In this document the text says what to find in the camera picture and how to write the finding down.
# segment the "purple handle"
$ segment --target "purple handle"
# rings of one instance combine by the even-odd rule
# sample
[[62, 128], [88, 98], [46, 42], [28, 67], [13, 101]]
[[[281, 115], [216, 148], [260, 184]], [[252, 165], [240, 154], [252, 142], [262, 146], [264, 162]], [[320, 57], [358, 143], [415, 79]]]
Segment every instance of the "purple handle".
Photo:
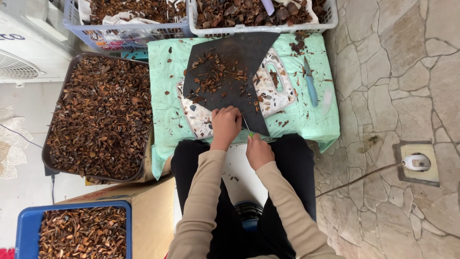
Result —
[[273, 3], [271, 2], [271, 0], [262, 0], [262, 4], [264, 5], [268, 16], [272, 15], [275, 12], [275, 8], [273, 7]]

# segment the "black rubber mat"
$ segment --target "black rubber mat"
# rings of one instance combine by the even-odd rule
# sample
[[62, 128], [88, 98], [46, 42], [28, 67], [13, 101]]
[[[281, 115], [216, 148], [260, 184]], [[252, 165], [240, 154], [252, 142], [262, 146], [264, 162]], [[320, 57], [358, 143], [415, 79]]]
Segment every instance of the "black rubber mat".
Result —
[[[260, 107], [257, 104], [257, 94], [253, 84], [253, 76], [278, 36], [278, 33], [255, 32], [194, 45], [190, 52], [189, 63], [187, 65], [187, 73], [184, 81], [184, 96], [188, 96], [192, 93], [193, 97], [189, 98], [194, 99], [196, 92], [196, 95], [202, 97], [202, 100], [197, 103], [210, 111], [230, 105], [238, 107], [251, 131], [270, 136], [267, 125], [265, 125], [264, 118], [262, 117]], [[195, 82], [195, 79], [198, 78], [202, 81], [207, 78], [207, 73], [212, 74], [212, 70], [216, 65], [216, 59], [208, 59], [194, 69], [192, 69], [192, 65], [194, 62], [198, 61], [200, 57], [206, 57], [210, 52], [212, 52], [213, 55], [217, 54], [220, 64], [224, 64], [230, 71], [242, 70], [246, 74], [247, 79], [244, 80], [239, 78], [240, 80], [238, 80], [235, 78], [238, 76], [225, 76], [224, 73], [224, 76], [220, 77], [220, 81], [218, 82], [221, 84], [221, 88], [217, 88], [216, 92], [197, 92], [200, 83]]]

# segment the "blue tray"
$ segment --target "blue tray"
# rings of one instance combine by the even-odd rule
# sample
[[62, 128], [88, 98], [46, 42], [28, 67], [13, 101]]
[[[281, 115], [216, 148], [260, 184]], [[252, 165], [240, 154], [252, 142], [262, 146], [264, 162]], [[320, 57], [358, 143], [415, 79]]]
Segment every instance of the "blue tray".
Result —
[[43, 219], [43, 212], [107, 206], [123, 207], [126, 209], [126, 259], [132, 259], [131, 205], [124, 200], [51, 205], [23, 209], [17, 217], [16, 250], [14, 252], [14, 258], [38, 258], [38, 241], [40, 239], [39, 232]]

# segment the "person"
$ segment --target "person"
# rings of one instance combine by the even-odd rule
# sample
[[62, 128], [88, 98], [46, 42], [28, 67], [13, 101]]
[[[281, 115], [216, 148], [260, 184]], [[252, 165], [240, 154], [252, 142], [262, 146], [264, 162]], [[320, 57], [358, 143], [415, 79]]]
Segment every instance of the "person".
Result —
[[241, 131], [242, 114], [214, 110], [214, 138], [179, 142], [171, 160], [182, 220], [168, 259], [344, 259], [327, 244], [316, 224], [313, 152], [297, 134], [268, 144], [248, 136], [246, 156], [268, 189], [257, 231], [245, 231], [221, 178], [230, 144]]

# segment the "black pants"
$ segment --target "black pants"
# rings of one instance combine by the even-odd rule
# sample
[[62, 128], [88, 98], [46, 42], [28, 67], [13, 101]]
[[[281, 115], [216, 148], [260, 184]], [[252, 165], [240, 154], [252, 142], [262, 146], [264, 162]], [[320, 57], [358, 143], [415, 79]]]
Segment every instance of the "black pants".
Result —
[[[298, 134], [284, 135], [276, 142], [270, 143], [270, 146], [275, 153], [276, 165], [281, 174], [292, 185], [305, 210], [316, 221], [313, 152]], [[184, 140], [179, 142], [174, 151], [171, 171], [176, 177], [182, 214], [193, 176], [198, 168], [198, 155], [209, 148], [209, 145], [201, 141]], [[295, 258], [295, 251], [288, 241], [270, 194], [258, 221], [258, 230], [254, 233], [244, 230], [223, 180], [220, 182], [220, 190], [215, 219], [217, 227], [212, 231], [213, 239], [208, 259], [245, 259], [268, 254], [274, 254], [280, 259]]]

